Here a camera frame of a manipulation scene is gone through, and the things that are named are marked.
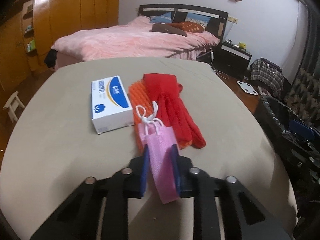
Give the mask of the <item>pink woven gift bag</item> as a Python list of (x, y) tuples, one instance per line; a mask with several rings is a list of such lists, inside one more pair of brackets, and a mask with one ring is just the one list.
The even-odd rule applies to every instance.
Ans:
[(136, 106), (136, 113), (140, 118), (137, 125), (138, 136), (141, 144), (148, 146), (151, 173), (160, 200), (163, 204), (168, 204), (179, 198), (170, 156), (171, 147), (177, 144), (177, 140), (173, 128), (165, 126), (157, 118), (157, 102), (153, 101), (152, 106), (153, 112), (149, 116), (142, 105)]

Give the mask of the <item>red mesh net bag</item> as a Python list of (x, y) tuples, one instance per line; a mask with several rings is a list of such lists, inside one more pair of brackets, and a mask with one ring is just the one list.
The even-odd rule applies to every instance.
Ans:
[(157, 102), (156, 117), (167, 127), (172, 127), (180, 148), (203, 148), (206, 141), (185, 107), (180, 92), (183, 86), (171, 74), (149, 73), (143, 75), (149, 99)]

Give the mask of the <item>orange foam net sleeve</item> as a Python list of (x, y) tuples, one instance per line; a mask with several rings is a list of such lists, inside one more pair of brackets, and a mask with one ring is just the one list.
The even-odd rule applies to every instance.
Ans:
[(140, 152), (143, 151), (143, 144), (141, 142), (139, 131), (138, 131), (138, 124), (141, 123), (141, 119), (136, 111), (136, 106), (141, 105), (145, 108), (146, 116), (149, 116), (153, 113), (153, 106), (152, 102), (149, 98), (147, 88), (145, 86), (144, 80), (138, 80), (137, 82), (134, 82), (129, 87), (129, 100), (131, 102), (131, 105), (133, 107), (133, 118), (134, 118), (134, 129), (135, 129), (135, 137), (137, 146), (140, 150)]

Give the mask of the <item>white blue tissue box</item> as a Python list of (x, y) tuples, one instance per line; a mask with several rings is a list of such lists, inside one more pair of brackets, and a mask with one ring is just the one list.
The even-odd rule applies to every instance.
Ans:
[(91, 120), (97, 134), (134, 125), (133, 108), (120, 76), (91, 82)]

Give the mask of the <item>black lined trash bin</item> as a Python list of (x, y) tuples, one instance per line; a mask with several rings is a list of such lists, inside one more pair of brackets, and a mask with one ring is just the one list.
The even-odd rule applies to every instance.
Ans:
[(261, 96), (254, 112), (292, 184), (297, 205), (319, 200), (319, 131), (270, 96)]

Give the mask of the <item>white bathroom scale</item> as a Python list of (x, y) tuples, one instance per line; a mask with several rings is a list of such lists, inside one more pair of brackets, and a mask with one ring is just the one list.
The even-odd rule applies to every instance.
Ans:
[(239, 87), (247, 94), (258, 96), (258, 92), (249, 84), (241, 81), (236, 82)]

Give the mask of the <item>black nightstand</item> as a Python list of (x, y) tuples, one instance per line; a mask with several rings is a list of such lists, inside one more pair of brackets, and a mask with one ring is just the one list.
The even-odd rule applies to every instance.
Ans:
[(247, 71), (252, 55), (246, 50), (223, 41), (213, 50), (212, 66), (225, 74), (242, 80)]

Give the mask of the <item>small white wooden stool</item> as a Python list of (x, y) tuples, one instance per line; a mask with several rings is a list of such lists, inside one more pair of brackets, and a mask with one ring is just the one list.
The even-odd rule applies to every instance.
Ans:
[(3, 110), (7, 112), (12, 123), (18, 121), (18, 117), (16, 115), (16, 110), (18, 108), (25, 109), (25, 105), (18, 97), (18, 91), (15, 91), (3, 106)]

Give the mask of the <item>plaid cloth covered chair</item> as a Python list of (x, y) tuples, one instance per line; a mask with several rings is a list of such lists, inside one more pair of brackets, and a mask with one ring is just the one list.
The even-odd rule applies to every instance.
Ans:
[(280, 97), (283, 91), (284, 76), (279, 67), (263, 59), (255, 60), (250, 65), (250, 80), (260, 81), (267, 85), (275, 97)]

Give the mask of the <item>dark patterned curtain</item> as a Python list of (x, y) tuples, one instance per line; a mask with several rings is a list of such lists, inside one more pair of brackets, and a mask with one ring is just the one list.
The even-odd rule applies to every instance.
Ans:
[(311, 9), (302, 61), (285, 102), (306, 124), (319, 129), (319, 18)]

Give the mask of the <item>yellow plush toy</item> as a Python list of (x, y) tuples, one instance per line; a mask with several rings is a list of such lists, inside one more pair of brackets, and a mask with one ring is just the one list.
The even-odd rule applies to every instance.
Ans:
[(246, 44), (245, 43), (239, 42), (238, 46), (239, 46), (240, 49), (246, 50)]

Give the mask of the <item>pink quilted bed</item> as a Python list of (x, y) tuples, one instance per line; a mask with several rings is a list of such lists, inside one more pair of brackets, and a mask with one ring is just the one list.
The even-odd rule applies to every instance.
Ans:
[(168, 57), (193, 60), (217, 46), (220, 40), (204, 30), (197, 33), (153, 31), (147, 16), (138, 16), (126, 25), (80, 30), (59, 38), (45, 58), (47, 67), (61, 67), (116, 57)]

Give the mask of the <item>brown flat cushion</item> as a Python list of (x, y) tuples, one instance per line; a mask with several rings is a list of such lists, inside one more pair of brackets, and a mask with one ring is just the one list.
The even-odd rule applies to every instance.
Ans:
[(182, 31), (181, 29), (172, 27), (165, 23), (154, 23), (150, 31), (187, 37), (187, 33), (185, 31)]

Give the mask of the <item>right blue pillow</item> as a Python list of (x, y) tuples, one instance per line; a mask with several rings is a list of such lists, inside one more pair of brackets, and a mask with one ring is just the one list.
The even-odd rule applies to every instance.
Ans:
[(185, 21), (197, 23), (197, 24), (203, 26), (204, 28), (206, 28), (209, 21), (210, 21), (210, 16), (199, 15), (199, 14), (194, 14), (194, 13), (189, 12), (189, 13), (187, 13)]

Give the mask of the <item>blue pillow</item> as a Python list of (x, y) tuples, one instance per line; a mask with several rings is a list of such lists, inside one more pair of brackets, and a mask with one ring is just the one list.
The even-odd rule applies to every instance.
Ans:
[(210, 16), (199, 15), (199, 14), (194, 14), (194, 13), (189, 12), (189, 13), (187, 13), (185, 21), (197, 23), (197, 24), (203, 26), (204, 28), (206, 28), (209, 21), (210, 21)]
[(171, 12), (159, 16), (151, 16), (150, 23), (172, 23)]

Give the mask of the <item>left blue pillow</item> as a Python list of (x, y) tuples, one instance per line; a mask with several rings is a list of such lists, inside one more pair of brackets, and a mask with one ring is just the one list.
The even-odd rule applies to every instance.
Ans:
[(150, 23), (172, 23), (171, 12), (159, 16), (151, 16)]

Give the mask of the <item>wooden wardrobe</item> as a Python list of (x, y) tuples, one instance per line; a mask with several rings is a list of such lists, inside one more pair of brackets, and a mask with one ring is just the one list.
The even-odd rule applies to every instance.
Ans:
[(1, 22), (1, 90), (44, 70), (54, 42), (118, 23), (119, 0), (17, 0)]

